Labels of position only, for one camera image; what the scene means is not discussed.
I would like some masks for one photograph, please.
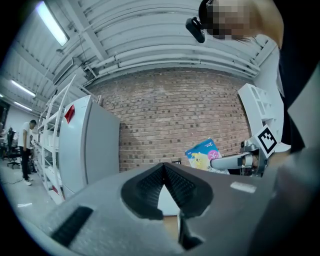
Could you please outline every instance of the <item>black pants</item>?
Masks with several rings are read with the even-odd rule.
[[[28,177],[28,161],[29,161],[29,156],[30,156],[30,149],[26,149],[26,151],[24,151],[24,147],[20,146],[20,154],[21,154],[21,167],[22,167],[22,175],[23,178],[27,181],[29,179]]]

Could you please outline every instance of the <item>colorful book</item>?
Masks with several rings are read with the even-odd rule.
[[[222,157],[211,138],[208,138],[192,149],[187,150],[185,155],[193,168],[218,174],[229,174],[227,169],[214,169],[210,166],[210,161],[212,159]]]

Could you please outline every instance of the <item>person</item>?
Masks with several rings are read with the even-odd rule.
[[[30,159],[28,161],[28,174],[31,174],[31,172],[33,173],[37,172],[35,168],[34,157],[35,157],[35,146],[33,144],[33,136],[30,135]]]
[[[250,37],[263,34],[276,42],[284,96],[281,141],[291,145],[291,153],[300,151],[305,145],[289,117],[288,108],[320,60],[318,41],[313,38],[318,30],[318,9],[311,5],[311,2],[284,0],[203,0],[199,6],[202,27],[216,39],[248,42]],[[274,159],[278,163],[288,154],[288,151],[274,154],[278,155]]]
[[[8,151],[11,150],[12,142],[13,142],[13,140],[14,140],[14,136],[15,136],[15,132],[14,132],[14,130],[10,127],[9,130],[8,130],[8,134],[7,134]]]
[[[28,186],[31,185],[32,177],[28,176],[28,161],[30,155],[30,130],[33,130],[37,122],[35,120],[31,120],[30,122],[25,122],[19,132],[18,138],[18,146],[20,148],[21,153],[21,167],[22,167],[22,175],[24,179],[24,183]]]

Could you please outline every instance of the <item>office chair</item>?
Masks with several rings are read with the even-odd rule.
[[[12,165],[11,168],[13,169],[14,166],[20,166],[19,162],[16,162],[17,158],[21,157],[21,154],[19,152],[19,150],[17,149],[18,146],[12,146],[12,142],[14,140],[14,135],[15,132],[11,129],[9,129],[9,132],[7,134],[7,139],[8,139],[8,152],[7,152],[7,157],[9,160],[11,160],[12,162],[8,162],[6,164],[7,167],[9,167],[9,165]]]

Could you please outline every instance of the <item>camera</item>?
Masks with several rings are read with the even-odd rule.
[[[185,27],[199,43],[202,44],[205,42],[205,32],[203,31],[201,23],[197,20],[197,17],[188,18]]]

